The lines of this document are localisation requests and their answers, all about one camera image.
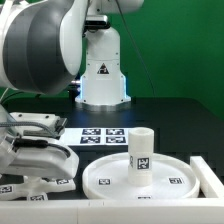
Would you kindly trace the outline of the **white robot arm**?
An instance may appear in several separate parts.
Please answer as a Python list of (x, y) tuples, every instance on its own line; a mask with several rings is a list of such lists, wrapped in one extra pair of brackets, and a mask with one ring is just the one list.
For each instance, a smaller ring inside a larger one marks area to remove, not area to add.
[[(120, 71), (118, 34), (106, 22), (108, 14), (129, 13), (144, 0), (5, 0), (0, 5), (0, 87), (54, 95), (77, 76), (82, 38), (99, 40), (87, 49), (86, 77), (77, 102), (91, 108), (128, 105), (126, 78)], [(24, 136), (22, 127), (39, 121), (18, 121), (0, 104), (0, 173), (72, 179), (78, 156), (48, 136)]]

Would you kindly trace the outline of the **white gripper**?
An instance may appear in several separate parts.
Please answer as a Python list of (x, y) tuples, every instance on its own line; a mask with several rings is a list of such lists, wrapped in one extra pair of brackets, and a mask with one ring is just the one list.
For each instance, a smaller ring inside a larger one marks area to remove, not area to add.
[(59, 140), (6, 136), (0, 142), (0, 174), (73, 179), (77, 154)]

